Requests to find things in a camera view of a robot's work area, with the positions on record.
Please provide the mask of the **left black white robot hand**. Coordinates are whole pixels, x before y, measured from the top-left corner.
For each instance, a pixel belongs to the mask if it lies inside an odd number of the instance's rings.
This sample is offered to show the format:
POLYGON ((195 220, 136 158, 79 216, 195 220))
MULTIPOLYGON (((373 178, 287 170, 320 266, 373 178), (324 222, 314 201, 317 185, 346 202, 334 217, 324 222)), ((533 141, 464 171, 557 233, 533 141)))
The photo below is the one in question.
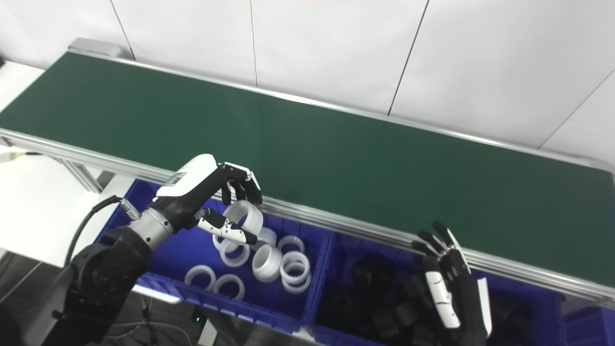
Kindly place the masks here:
POLYGON ((219 163, 213 155, 193 157, 158 189, 147 211, 158 217, 165 228, 176 234, 198 226, 210 234, 239 244, 255 245, 257 235, 211 208, 202 208, 218 191, 222 203, 231 204, 232 191, 239 201, 260 205, 263 195, 255 174, 247 167, 219 163))

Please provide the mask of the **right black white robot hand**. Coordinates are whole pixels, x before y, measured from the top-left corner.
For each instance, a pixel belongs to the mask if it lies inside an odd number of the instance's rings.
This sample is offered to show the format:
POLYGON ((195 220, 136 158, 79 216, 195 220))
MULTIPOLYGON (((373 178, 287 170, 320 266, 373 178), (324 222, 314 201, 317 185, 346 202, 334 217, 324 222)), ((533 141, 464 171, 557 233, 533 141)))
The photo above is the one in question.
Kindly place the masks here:
POLYGON ((475 278, 459 241, 442 222, 421 230, 411 247, 422 253, 422 270, 433 304, 453 346, 485 346, 492 334, 488 283, 475 278))

